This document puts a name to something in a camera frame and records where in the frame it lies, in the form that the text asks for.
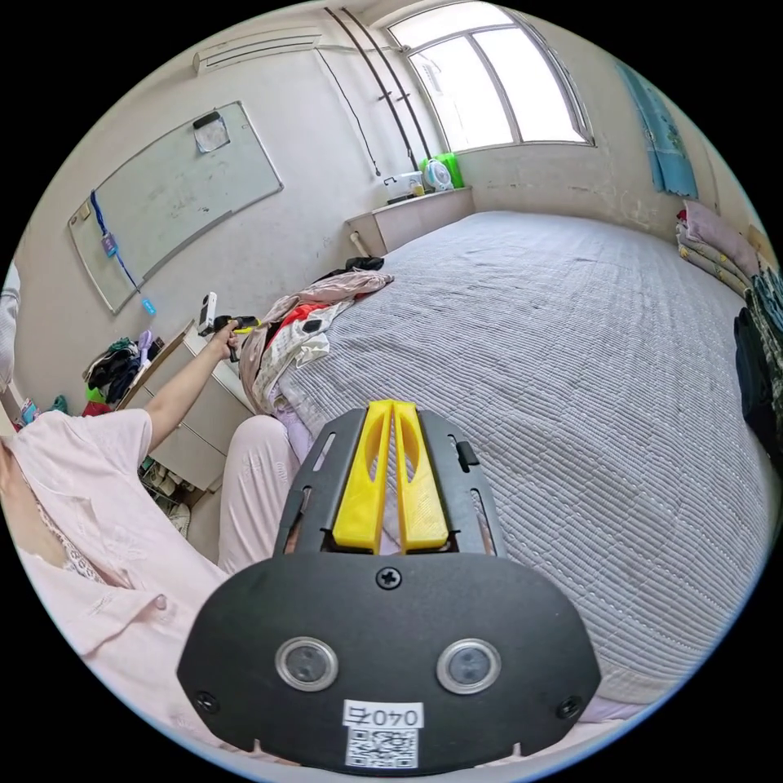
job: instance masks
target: window frame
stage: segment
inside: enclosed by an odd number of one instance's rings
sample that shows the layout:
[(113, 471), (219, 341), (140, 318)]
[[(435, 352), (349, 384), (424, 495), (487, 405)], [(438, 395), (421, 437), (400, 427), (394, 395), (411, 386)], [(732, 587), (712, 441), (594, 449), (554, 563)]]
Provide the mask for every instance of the window frame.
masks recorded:
[[(507, 144), (490, 144), (484, 147), (469, 147), (462, 150), (454, 149), (452, 150), (452, 152), (472, 153), (482, 149), (519, 147), (528, 144), (567, 144), (567, 145), (577, 145), (580, 147), (594, 147), (595, 137), (593, 136), (593, 130), (590, 124), (590, 119), (587, 116), (584, 103), (582, 102), (579, 93), (577, 92), (577, 87), (574, 84), (573, 79), (571, 78), (571, 74), (563, 65), (562, 61), (560, 60), (560, 57), (546, 42), (546, 39), (518, 11), (514, 11), (511, 8), (503, 7), (501, 10), (509, 18), (507, 23), (488, 24), (480, 27), (472, 27), (467, 30), (461, 30), (458, 33), (450, 33), (449, 35), (440, 36), (439, 38), (433, 38), (432, 40), (427, 41), (426, 43), (423, 43), (419, 46), (406, 46), (397, 40), (393, 28), (400, 22), (414, 19), (416, 16), (421, 16), (422, 14), (427, 14), (429, 11), (434, 11), (436, 8), (457, 6), (457, 5), (461, 5), (464, 2), (473, 2), (473, 0), (457, 0), (456, 2), (444, 2), (438, 6), (432, 6), (426, 9), (422, 9), (421, 11), (417, 11), (414, 14), (402, 16), (399, 19), (395, 19), (387, 26), (387, 34), (391, 36), (392, 41), (400, 48), (400, 52), (405, 58), (405, 66), (409, 70), (410, 74), (414, 77), (416, 84), (418, 84), (419, 92), (422, 98), (424, 99), (425, 103), (427, 104), (427, 107), (430, 109), (430, 114), (432, 118), (435, 120), (438, 131), (440, 132), (441, 140), (444, 142), (445, 146), (446, 147), (449, 146), (449, 137), (446, 135), (445, 128), (443, 127), (443, 122), (440, 120), (440, 114), (438, 113), (435, 103), (432, 100), (430, 91), (427, 89), (427, 84), (424, 82), (421, 74), (418, 72), (418, 69), (411, 61), (411, 57), (420, 54), (421, 52), (425, 51), (426, 49), (430, 49), (433, 46), (437, 46), (438, 44), (446, 43), (447, 41), (453, 41), (457, 38), (464, 38), (471, 46), (473, 51), (476, 53), (476, 56), (479, 58), (479, 61), (484, 66), (487, 75), (489, 76), (489, 80), (492, 82), (492, 85), (495, 88), (495, 92), (497, 93), (498, 99), (500, 100), (503, 113), (506, 115), (506, 121), (508, 122), (508, 127), (509, 130), (511, 131), (512, 141), (508, 142)], [(523, 34), (527, 35), (529, 41), (536, 47), (538, 54), (541, 55), (544, 62), (548, 66), (552, 76), (554, 77), (555, 84), (557, 84), (558, 88), (560, 89), (560, 94), (563, 97), (563, 101), (568, 111), (568, 115), (571, 117), (571, 127), (576, 133), (578, 133), (582, 137), (583, 141), (568, 141), (565, 139), (562, 140), (536, 139), (533, 141), (525, 141), (522, 138), (520, 126), (516, 120), (516, 115), (514, 114), (514, 110), (511, 107), (511, 101), (509, 100), (508, 94), (506, 92), (506, 88), (503, 86), (502, 81), (498, 76), (498, 73), (493, 67), (492, 63), (489, 61), (489, 57), (484, 53), (484, 50), (481, 48), (481, 45), (478, 43), (478, 41), (476, 41), (475, 38), (475, 35), (479, 33), (491, 33), (495, 30), (508, 30), (508, 29), (520, 29)]]

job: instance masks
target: blue lanyard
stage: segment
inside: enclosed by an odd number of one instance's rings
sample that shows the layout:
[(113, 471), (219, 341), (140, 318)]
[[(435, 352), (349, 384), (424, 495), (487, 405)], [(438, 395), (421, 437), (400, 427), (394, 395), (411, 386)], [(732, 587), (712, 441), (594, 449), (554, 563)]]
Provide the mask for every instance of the blue lanyard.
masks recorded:
[[(136, 281), (131, 276), (131, 273), (128, 272), (128, 269), (126, 265), (122, 262), (122, 257), (120, 256), (120, 250), (117, 247), (117, 241), (114, 239), (114, 236), (109, 233), (108, 229), (106, 228), (106, 223), (104, 222), (104, 214), (100, 211), (100, 207), (98, 206), (98, 198), (95, 195), (95, 191), (92, 191), (90, 193), (90, 203), (92, 204), (92, 208), (95, 211), (95, 219), (98, 221), (98, 227), (100, 228), (100, 233), (102, 236), (102, 240), (104, 241), (104, 250), (106, 250), (106, 255), (111, 258), (114, 256), (115, 259), (117, 259), (117, 263), (122, 267), (122, 271), (127, 275), (128, 280), (130, 280), (130, 284), (133, 285), (134, 290), (137, 293), (140, 293), (139, 287), (136, 285)], [(149, 299), (142, 299), (141, 302), (144, 305), (144, 309), (152, 316), (155, 315), (155, 308), (153, 307), (153, 304), (149, 301)]]

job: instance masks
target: air conditioner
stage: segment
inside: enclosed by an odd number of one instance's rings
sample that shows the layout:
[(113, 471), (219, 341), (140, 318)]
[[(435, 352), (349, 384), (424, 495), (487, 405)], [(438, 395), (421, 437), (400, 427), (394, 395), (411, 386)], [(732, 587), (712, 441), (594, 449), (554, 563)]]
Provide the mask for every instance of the air conditioner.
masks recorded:
[(268, 30), (266, 33), (245, 35), (197, 52), (193, 57), (193, 70), (203, 74), (256, 57), (312, 49), (319, 40), (321, 31), (317, 27)]

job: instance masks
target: wall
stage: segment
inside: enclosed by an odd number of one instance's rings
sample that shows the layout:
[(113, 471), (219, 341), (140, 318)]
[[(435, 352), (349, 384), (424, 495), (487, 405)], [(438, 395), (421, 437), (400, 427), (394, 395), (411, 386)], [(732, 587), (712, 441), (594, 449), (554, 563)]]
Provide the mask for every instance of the wall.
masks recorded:
[[(411, 8), (438, 0), (358, 0), (366, 24), (392, 24)], [(653, 187), (635, 107), (604, 50), (545, 20), (526, 18), (547, 40), (577, 83), (596, 146), (528, 144), (462, 153), (460, 167), (480, 210), (580, 215), (619, 223), (674, 241), (682, 199)], [(723, 159), (693, 123), (666, 100), (694, 169), (700, 201), (745, 233), (753, 210)]]
[[(410, 170), (391, 113), (378, 101), (377, 83), (357, 52), (329, 48), (350, 47), (351, 42), (323, 11), (259, 17), (197, 48), (280, 28), (274, 20), (283, 17), (286, 26), (318, 24), (323, 29), (323, 55), (361, 120), (383, 176)], [(91, 129), (33, 213), (16, 255), (22, 307), (15, 380), (39, 406), (48, 407), (64, 393), (72, 409), (81, 410), (81, 373), (99, 351), (115, 338), (135, 338), (146, 328), (164, 339), (172, 336), (197, 313), (206, 291), (217, 293), (221, 310), (262, 316), (278, 296), (356, 255), (344, 221), (383, 203), (382, 180), (374, 173), (356, 120), (316, 52), (269, 56), (196, 77), (194, 51), (158, 69)], [(383, 64), (373, 57), (391, 89)], [(415, 102), (414, 86), (403, 78)], [(73, 248), (66, 228), (70, 215), (93, 187), (146, 144), (233, 100), (245, 103), (284, 190), (221, 223), (167, 263), (143, 288), (157, 308), (153, 319), (140, 297), (112, 316)], [(414, 128), (404, 105), (397, 107), (419, 159), (424, 153)], [(418, 108), (423, 119), (420, 103)], [(434, 140), (433, 125), (424, 125)], [(42, 329), (37, 321), (44, 310), (48, 323), (56, 325), (55, 341), (53, 329)]]

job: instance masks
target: white cabinet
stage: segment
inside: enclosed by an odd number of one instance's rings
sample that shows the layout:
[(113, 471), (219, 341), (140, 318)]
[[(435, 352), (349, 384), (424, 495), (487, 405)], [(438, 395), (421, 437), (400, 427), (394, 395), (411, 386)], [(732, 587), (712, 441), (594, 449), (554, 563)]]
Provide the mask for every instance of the white cabinet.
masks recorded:
[(475, 211), (473, 191), (459, 188), (398, 201), (357, 215), (346, 223), (351, 232), (358, 232), (368, 252), (382, 258), (407, 242), (456, 223)]

